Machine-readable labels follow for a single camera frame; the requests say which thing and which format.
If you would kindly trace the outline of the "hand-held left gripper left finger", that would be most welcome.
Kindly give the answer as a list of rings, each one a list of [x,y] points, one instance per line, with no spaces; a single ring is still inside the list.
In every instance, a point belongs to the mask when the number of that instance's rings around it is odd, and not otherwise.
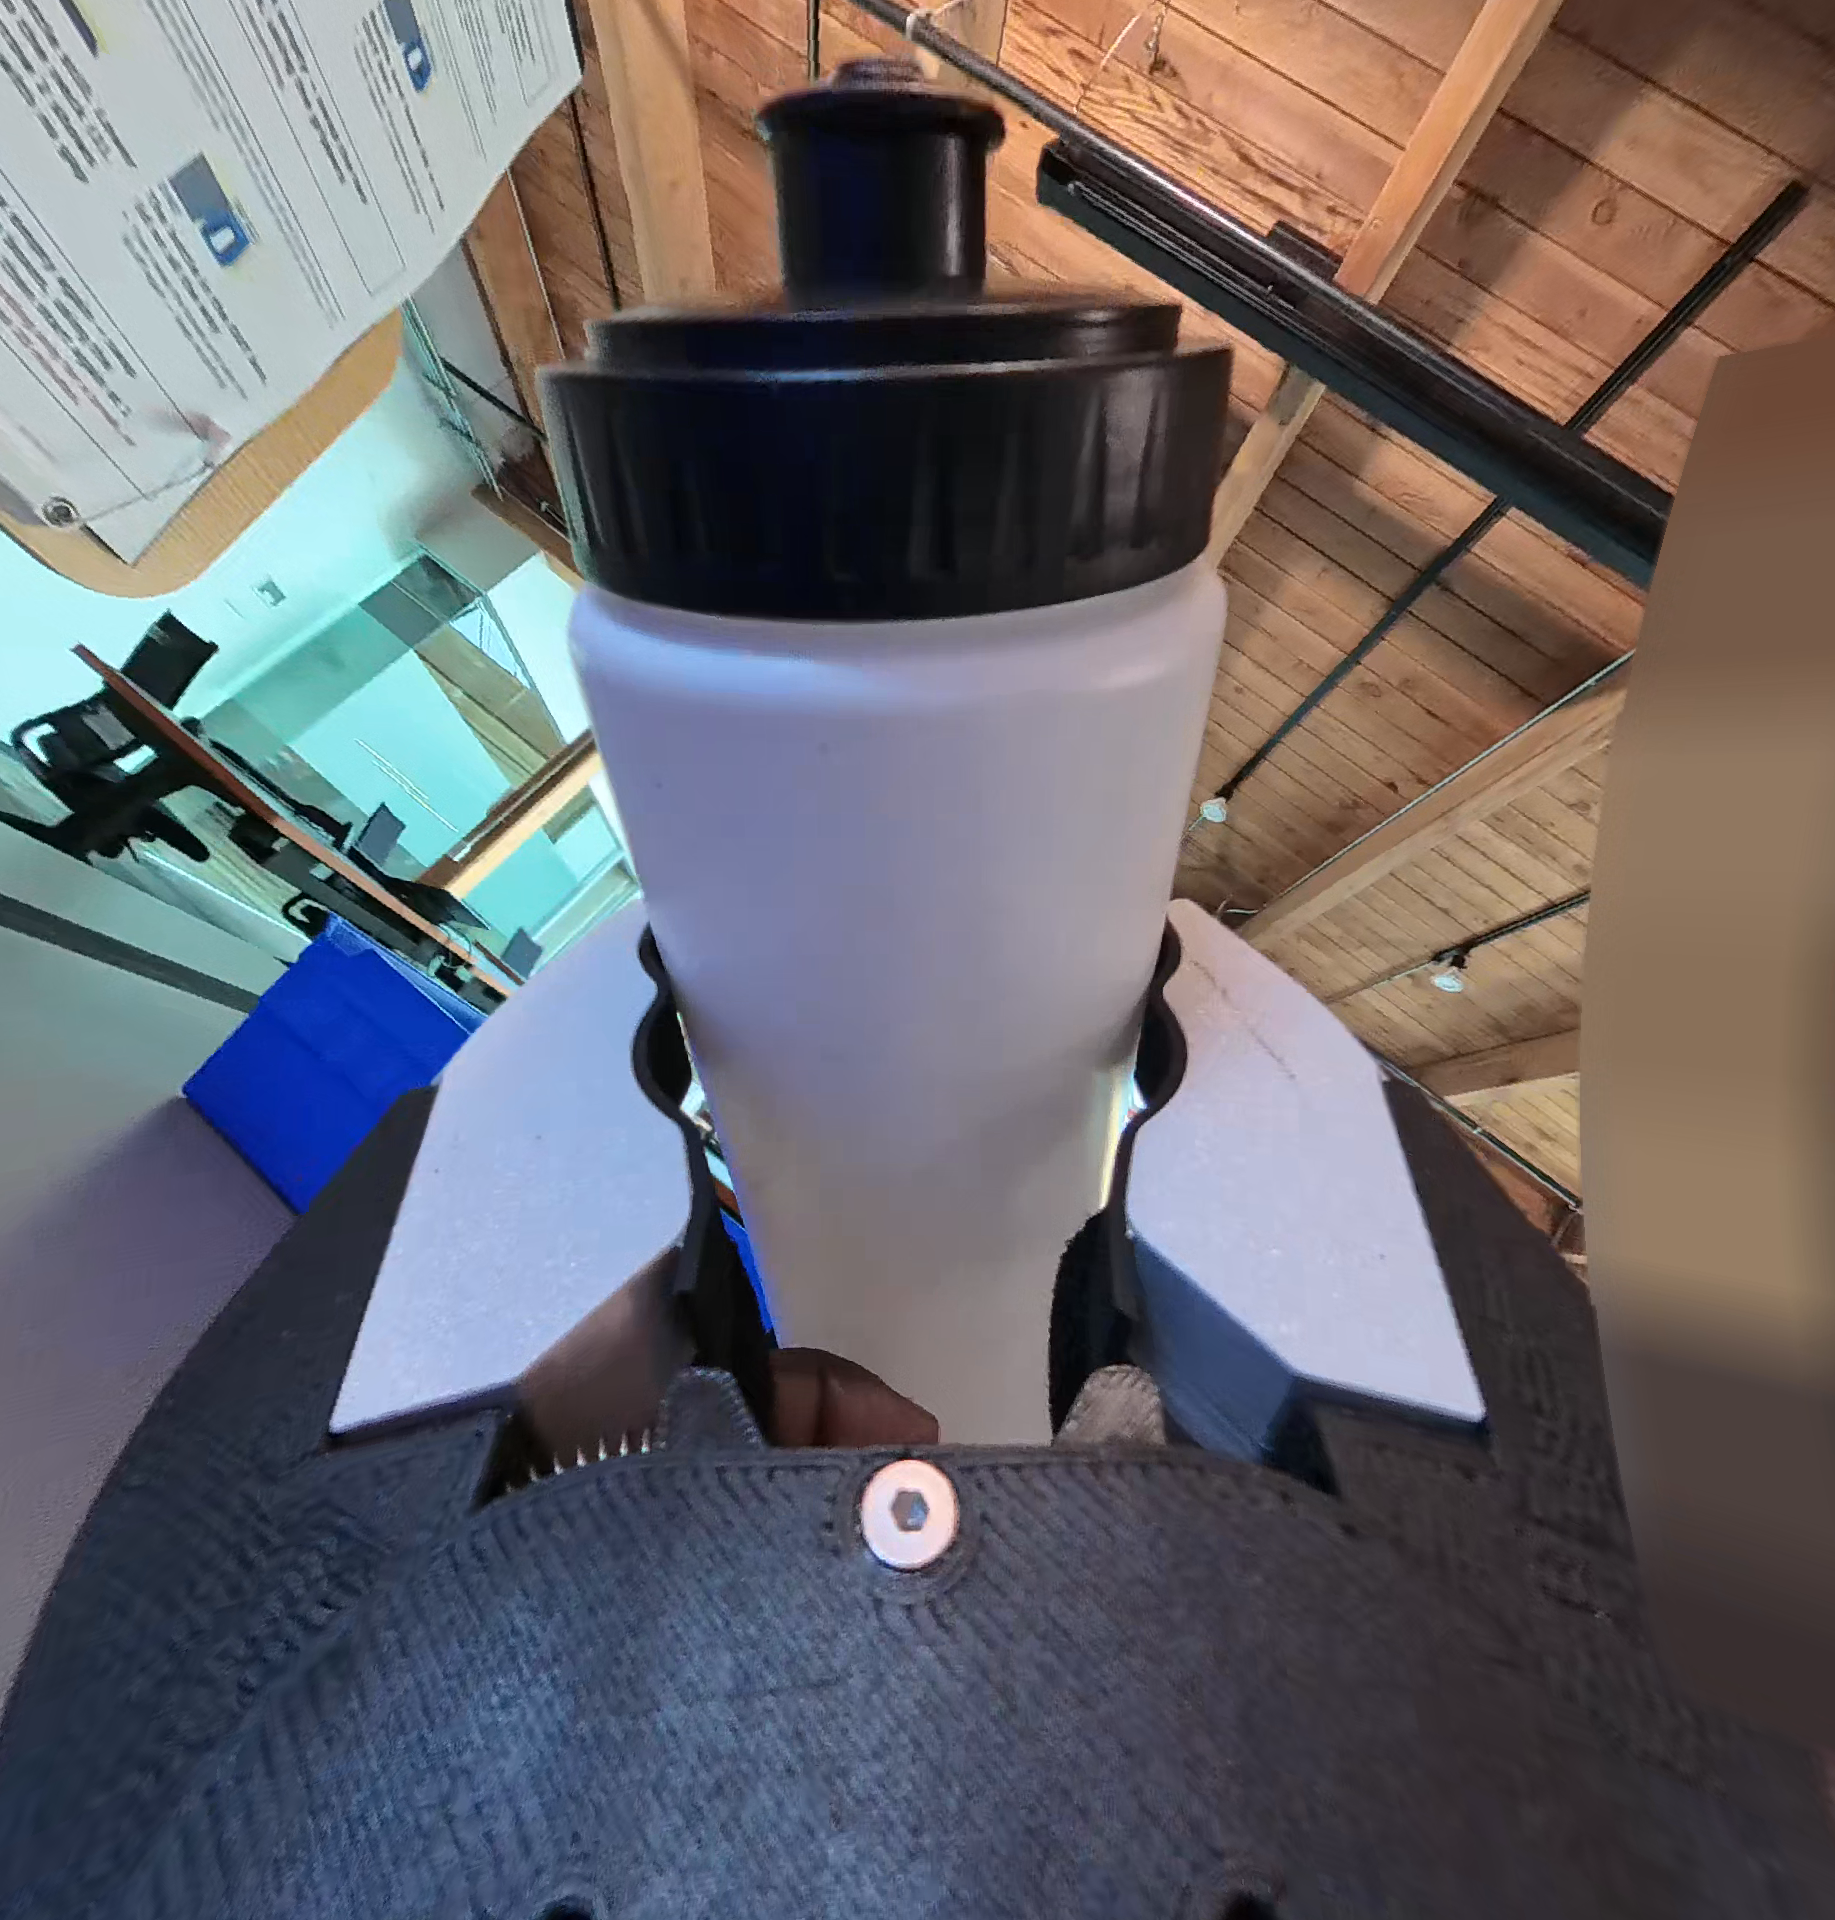
[[[691,1090],[634,901],[441,1070],[329,1435],[487,1409],[529,1448],[634,1448],[688,1369],[769,1424],[777,1338]]]

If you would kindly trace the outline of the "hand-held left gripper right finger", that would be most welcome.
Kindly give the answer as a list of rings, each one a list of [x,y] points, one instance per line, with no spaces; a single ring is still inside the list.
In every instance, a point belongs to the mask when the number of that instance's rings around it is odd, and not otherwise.
[[[1485,1439],[1457,1309],[1366,1048],[1192,899],[1169,905],[1100,1211],[1062,1256],[1056,1439],[1329,1463],[1321,1414]]]

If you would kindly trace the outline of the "blue plastic bin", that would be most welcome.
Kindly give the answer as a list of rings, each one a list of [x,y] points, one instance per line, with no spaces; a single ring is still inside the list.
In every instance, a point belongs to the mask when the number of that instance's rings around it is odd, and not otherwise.
[[[187,1079],[187,1103],[304,1211],[383,1114],[433,1086],[487,1020],[342,919]]]

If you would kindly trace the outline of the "white plastic bottle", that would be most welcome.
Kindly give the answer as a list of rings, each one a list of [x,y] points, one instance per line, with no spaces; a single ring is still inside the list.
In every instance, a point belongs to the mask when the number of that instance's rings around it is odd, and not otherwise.
[[[979,617],[569,613],[777,1334],[949,1444],[1048,1440],[1224,627],[1205,559]]]

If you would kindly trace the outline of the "black bottle lid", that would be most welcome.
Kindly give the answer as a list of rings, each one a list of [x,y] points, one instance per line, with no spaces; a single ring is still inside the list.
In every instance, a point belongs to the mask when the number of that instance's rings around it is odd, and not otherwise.
[[[887,621],[1064,605],[1201,557],[1231,353],[1182,339],[1174,301],[986,289],[992,104],[862,59],[757,129],[782,289],[618,313],[538,376],[594,586]]]

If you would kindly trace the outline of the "person's left hand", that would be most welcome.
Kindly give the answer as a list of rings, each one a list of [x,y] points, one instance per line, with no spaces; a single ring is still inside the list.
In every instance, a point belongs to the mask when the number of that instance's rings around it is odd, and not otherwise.
[[[782,1448],[933,1448],[937,1418],[880,1377],[825,1350],[769,1355],[769,1439]]]

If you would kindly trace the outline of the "wooden desk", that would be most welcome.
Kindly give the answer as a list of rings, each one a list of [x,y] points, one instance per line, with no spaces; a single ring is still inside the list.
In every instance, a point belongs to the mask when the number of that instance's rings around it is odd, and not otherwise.
[[[269,854],[265,865],[281,872],[298,895],[319,889],[324,876],[333,876],[342,880],[344,895],[331,892],[331,907],[367,899],[373,920],[391,924],[408,938],[441,954],[449,966],[470,970],[490,997],[506,998],[521,990],[523,980],[499,958],[478,954],[478,949],[455,938],[447,926],[430,924],[408,899],[394,895],[391,885],[352,865],[344,852],[331,848],[329,840],[303,825],[286,805],[273,802],[266,791],[261,791],[253,782],[246,782],[231,763],[210,748],[210,744],[188,732],[170,708],[153,699],[122,667],[106,663],[84,643],[75,643],[71,652],[92,674],[96,674],[119,713],[141,728],[152,748],[172,763],[183,763],[200,790],[235,805],[242,819],[258,822],[258,840],[273,840],[289,848],[286,854]]]

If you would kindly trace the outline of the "black office chair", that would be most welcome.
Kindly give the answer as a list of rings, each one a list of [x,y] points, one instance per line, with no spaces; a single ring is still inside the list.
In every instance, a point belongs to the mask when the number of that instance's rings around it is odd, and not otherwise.
[[[162,708],[176,708],[219,647],[164,612],[144,634],[122,674]],[[131,730],[110,689],[20,722],[13,757],[59,800],[65,822],[40,835],[71,856],[113,858],[156,840],[195,861],[210,848],[162,800],[195,786],[187,763],[158,757],[156,740]]]

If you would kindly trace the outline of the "wooden sign board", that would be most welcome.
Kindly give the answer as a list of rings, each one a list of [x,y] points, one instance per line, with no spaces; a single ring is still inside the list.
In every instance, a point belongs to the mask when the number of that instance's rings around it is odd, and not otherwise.
[[[290,409],[242,445],[168,520],[134,564],[84,527],[13,524],[0,533],[59,578],[108,599],[164,599],[191,586],[389,388],[402,359],[391,309]]]

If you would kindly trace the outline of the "black track light bar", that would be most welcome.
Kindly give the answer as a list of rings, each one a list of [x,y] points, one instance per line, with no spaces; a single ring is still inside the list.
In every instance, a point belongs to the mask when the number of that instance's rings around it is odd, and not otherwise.
[[[1634,586],[1648,586],[1673,495],[1337,289],[1178,181],[1095,142],[1048,141],[1038,200],[1294,372],[1527,514]]]

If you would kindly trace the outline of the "printed instruction sheet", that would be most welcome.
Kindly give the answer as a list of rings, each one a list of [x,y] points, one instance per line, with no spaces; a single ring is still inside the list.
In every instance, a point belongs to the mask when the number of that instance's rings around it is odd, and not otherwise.
[[[134,564],[422,289],[569,3],[0,3],[0,514]]]

